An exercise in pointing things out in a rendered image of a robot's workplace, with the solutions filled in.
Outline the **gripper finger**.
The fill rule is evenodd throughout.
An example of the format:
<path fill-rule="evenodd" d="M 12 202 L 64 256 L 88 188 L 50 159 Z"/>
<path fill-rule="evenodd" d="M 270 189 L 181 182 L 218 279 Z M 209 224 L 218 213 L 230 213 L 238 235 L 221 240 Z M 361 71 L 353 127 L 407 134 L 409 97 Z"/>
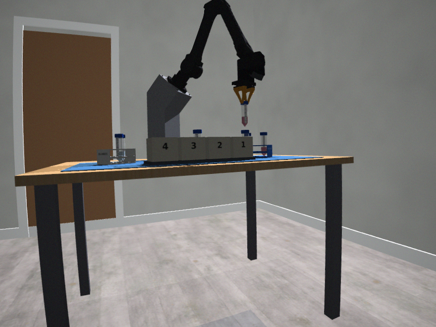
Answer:
<path fill-rule="evenodd" d="M 237 95 L 237 97 L 238 97 L 238 99 L 239 99 L 241 104 L 244 103 L 246 89 L 247 89 L 247 86 L 240 86 L 240 87 L 233 88 L 233 90 L 236 93 L 236 95 Z M 239 91 L 242 91 L 242 99 L 241 99 L 241 97 L 239 95 Z"/>
<path fill-rule="evenodd" d="M 251 96 L 252 96 L 254 90 L 255 90 L 255 88 L 253 88 L 253 87 L 252 87 L 252 88 L 248 88 L 248 89 L 246 90 L 246 93 L 247 93 L 247 92 L 250 92 L 250 93 L 249 93 L 248 100 L 247 100 L 247 97 L 246 97 L 246 95 L 245 95 L 245 101 L 248 101 L 248 103 L 249 103 L 249 101 L 250 101 L 250 98 L 251 98 Z"/>

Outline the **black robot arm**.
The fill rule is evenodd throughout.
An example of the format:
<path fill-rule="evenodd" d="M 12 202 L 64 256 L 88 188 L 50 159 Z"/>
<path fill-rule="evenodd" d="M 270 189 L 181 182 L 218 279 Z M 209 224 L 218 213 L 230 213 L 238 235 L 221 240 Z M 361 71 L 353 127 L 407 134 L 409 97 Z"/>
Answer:
<path fill-rule="evenodd" d="M 214 19 L 220 14 L 232 37 L 237 56 L 237 70 L 239 79 L 254 82 L 254 78 L 261 80 L 265 75 L 265 56 L 259 52 L 253 52 L 248 41 L 244 37 L 232 11 L 226 0 L 211 0 L 204 5 L 204 16 L 196 36 L 190 54 L 187 54 L 180 65 L 177 74 L 167 77 L 170 84 L 186 93 L 185 86 L 189 78 L 198 79 L 203 73 L 202 55 L 212 28 Z"/>

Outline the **blue tube rack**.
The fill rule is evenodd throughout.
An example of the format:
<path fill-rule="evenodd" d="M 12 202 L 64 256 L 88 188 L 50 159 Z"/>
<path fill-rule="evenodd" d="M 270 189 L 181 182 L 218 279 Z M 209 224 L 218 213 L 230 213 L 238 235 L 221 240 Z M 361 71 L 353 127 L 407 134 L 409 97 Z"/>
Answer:
<path fill-rule="evenodd" d="M 253 146 L 262 146 L 262 145 L 253 145 Z M 273 157 L 273 151 L 272 151 L 272 145 L 266 145 L 267 146 L 267 151 L 253 151 L 253 153 L 267 153 L 267 156 L 253 156 L 256 158 L 269 158 L 269 157 Z"/>

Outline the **beige bucket adapter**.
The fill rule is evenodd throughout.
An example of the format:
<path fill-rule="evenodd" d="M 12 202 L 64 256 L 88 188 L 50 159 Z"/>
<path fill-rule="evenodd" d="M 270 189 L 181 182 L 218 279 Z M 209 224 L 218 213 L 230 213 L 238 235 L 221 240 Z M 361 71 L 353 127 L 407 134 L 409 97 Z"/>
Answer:
<path fill-rule="evenodd" d="M 230 137 L 231 158 L 253 157 L 253 137 Z"/>
<path fill-rule="evenodd" d="M 179 137 L 178 160 L 205 160 L 205 137 Z"/>
<path fill-rule="evenodd" d="M 152 137 L 146 143 L 147 161 L 178 161 L 178 137 Z"/>
<path fill-rule="evenodd" d="M 230 137 L 205 137 L 206 159 L 226 159 L 230 156 Z"/>

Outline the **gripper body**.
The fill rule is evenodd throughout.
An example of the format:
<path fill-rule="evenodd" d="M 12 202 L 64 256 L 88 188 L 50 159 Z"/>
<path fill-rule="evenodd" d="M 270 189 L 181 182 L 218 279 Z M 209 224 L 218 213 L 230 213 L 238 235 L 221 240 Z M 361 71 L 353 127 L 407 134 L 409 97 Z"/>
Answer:
<path fill-rule="evenodd" d="M 242 69 L 239 69 L 239 70 L 242 70 Z M 239 70 L 237 71 L 238 80 L 232 82 L 232 85 L 236 85 L 233 88 L 240 87 L 240 86 L 247 86 L 247 89 L 252 88 L 252 87 L 254 88 L 254 86 L 256 86 L 255 82 L 251 82 L 251 81 L 247 81 L 247 80 L 243 80 L 243 79 L 239 80 Z"/>

